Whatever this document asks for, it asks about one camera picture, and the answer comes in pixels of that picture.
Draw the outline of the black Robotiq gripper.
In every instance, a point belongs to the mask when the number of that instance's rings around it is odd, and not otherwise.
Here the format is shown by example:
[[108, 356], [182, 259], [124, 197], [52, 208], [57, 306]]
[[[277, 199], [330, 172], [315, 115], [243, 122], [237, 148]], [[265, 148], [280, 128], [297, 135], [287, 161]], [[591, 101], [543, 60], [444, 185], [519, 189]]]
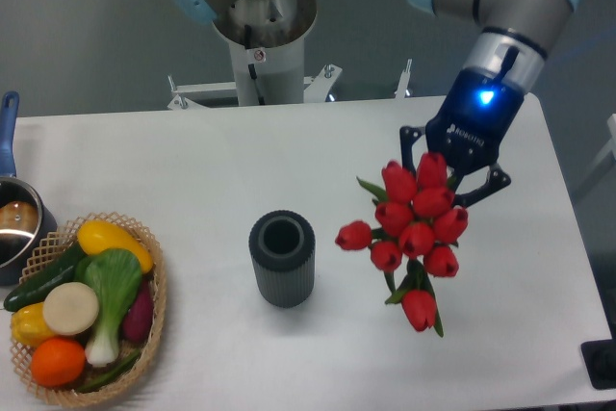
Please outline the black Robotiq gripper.
[[523, 101], [518, 90], [475, 70], [460, 71], [437, 115], [425, 127], [404, 125], [399, 129], [402, 166], [416, 174], [428, 148], [442, 154], [458, 174], [488, 167], [482, 186], [457, 193], [453, 200], [454, 206], [472, 207], [511, 184], [511, 177], [496, 161]]

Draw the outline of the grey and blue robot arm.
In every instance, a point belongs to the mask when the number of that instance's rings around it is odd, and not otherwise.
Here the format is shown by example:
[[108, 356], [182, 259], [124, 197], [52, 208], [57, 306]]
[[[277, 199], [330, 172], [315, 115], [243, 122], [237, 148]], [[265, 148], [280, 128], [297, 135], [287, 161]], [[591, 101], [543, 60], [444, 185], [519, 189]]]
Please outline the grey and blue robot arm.
[[[304, 41], [316, 17], [316, 0], [172, 0], [189, 18], [213, 25], [226, 40], [237, 98], [243, 106], [320, 101], [323, 81], [304, 82]], [[400, 131], [405, 167], [425, 139], [443, 155], [455, 183], [478, 170], [485, 183], [459, 193], [469, 207], [505, 188], [501, 142], [531, 90], [579, 0], [407, 0], [434, 15], [469, 18], [481, 33], [442, 107], [424, 126]]]

